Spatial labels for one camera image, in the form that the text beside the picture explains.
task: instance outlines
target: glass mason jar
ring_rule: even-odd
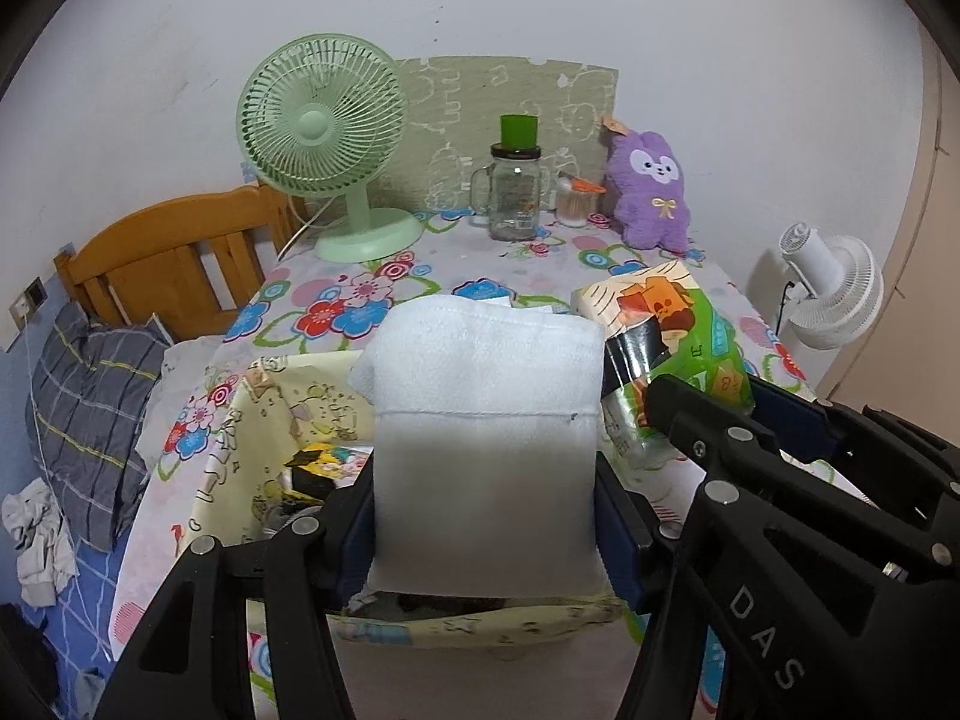
[[[470,177],[470,205],[477,215],[487,216],[493,240],[531,241],[539,227],[541,196],[550,181],[539,163],[541,150],[509,151],[495,143],[490,153],[493,162]]]

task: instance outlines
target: fan base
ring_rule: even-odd
[[[388,257],[414,245],[424,225],[400,208],[371,208],[370,229],[350,231],[346,217],[323,230],[314,253],[330,263],[362,263]]]

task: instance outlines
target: green lid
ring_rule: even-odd
[[[536,116],[505,113],[500,117],[500,144],[508,151],[536,148]]]

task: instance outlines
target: white clip fan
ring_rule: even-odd
[[[824,240],[816,228],[798,221],[781,235],[779,250],[808,291],[787,318],[802,343],[835,349],[862,336],[877,319],[883,274],[859,238]]]

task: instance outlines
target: electrical outlet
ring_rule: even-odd
[[[26,290],[17,296],[10,307],[10,316],[18,330],[23,330],[30,322],[31,317],[37,312],[37,309],[47,299],[47,290],[43,287],[43,282],[35,278]]]
[[[32,314],[30,300],[27,299],[27,295],[19,295],[18,298],[13,301],[13,304],[11,304],[10,316],[13,317],[13,322],[16,324],[17,330],[23,330],[23,328],[27,326],[27,322],[30,322]]]

